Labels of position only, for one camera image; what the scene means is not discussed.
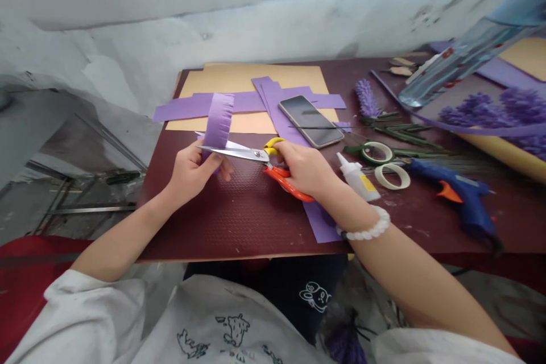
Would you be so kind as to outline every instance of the concrete wall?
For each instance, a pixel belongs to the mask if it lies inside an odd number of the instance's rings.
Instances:
[[[500,1],[0,0],[0,85],[70,90],[148,162],[160,130],[149,118],[181,69],[396,55],[461,35]],[[84,137],[64,133],[70,146]],[[105,168],[133,168],[103,145]]]

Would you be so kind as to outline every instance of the orange scissors handle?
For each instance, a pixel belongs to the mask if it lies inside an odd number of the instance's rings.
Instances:
[[[263,170],[268,176],[275,179],[288,193],[291,193],[293,197],[296,197],[302,202],[314,202],[315,199],[305,193],[298,191],[290,182],[285,178],[290,177],[290,172],[286,169],[281,169],[277,167],[269,167]]]

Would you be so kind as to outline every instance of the forearm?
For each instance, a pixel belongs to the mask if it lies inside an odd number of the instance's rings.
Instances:
[[[91,243],[71,269],[103,282],[119,280],[176,210],[171,202],[162,191]]]
[[[346,184],[329,187],[317,199],[345,231],[369,230],[379,220],[373,207]],[[516,355],[472,295],[396,226],[391,224],[378,238],[350,244],[412,326],[447,330]]]

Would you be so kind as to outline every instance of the phone screen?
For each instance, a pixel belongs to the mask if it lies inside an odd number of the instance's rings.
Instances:
[[[279,106],[300,132],[315,147],[326,146],[329,143],[343,139],[339,129],[332,129],[334,125],[324,117],[304,96],[297,96],[283,100]]]

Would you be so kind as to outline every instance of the purple paper strip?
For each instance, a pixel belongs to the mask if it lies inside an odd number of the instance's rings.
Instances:
[[[347,108],[339,94],[314,94],[310,87],[286,88],[280,91],[282,100],[304,95],[317,108]],[[166,105],[155,109],[154,122],[206,117],[209,112],[212,93],[194,94],[187,98],[175,98]],[[234,113],[267,111],[256,91],[235,93]]]
[[[254,78],[252,83],[256,87],[256,90],[259,90],[259,94],[264,98],[264,101],[267,101],[266,105],[270,107],[270,110],[268,110],[269,116],[279,136],[290,142],[309,146],[307,140],[296,128],[290,128],[292,123],[278,108],[279,102],[282,100],[279,97],[279,83],[272,81],[269,77]],[[336,232],[336,223],[318,202],[302,203],[317,243],[342,240]]]
[[[333,122],[333,124],[341,127],[341,131],[345,132],[346,134],[352,130],[350,122]]]
[[[375,71],[370,71],[370,73],[375,77],[376,80],[378,80],[381,85],[383,85],[383,88],[388,91],[388,93],[400,104],[400,106],[408,113],[413,115],[415,118],[420,119],[421,121],[424,121],[432,126],[435,126],[437,128],[451,131],[458,134],[468,134],[468,135],[484,135],[487,137],[528,137],[530,135],[545,135],[546,134],[546,122],[542,124],[533,124],[533,125],[525,125],[525,126],[517,126],[512,128],[468,128],[468,127],[462,127],[458,125],[450,125],[445,122],[435,121],[434,119],[429,119],[427,117],[423,117],[422,115],[419,115],[418,113],[413,112],[410,107],[408,107],[406,104],[402,103],[398,96],[390,89],[390,87],[379,77],[379,75]]]
[[[206,122],[205,138],[203,145],[215,148],[226,147],[229,139],[231,115],[233,113],[233,94],[214,94],[210,104],[209,119]],[[202,162],[206,161],[210,152],[202,153]]]
[[[430,43],[431,48],[436,52],[442,52],[453,42]],[[494,58],[482,65],[477,71],[478,74],[489,78],[507,88],[516,87],[524,90],[537,90],[541,96],[546,97],[546,82],[542,82],[507,63],[501,58]]]

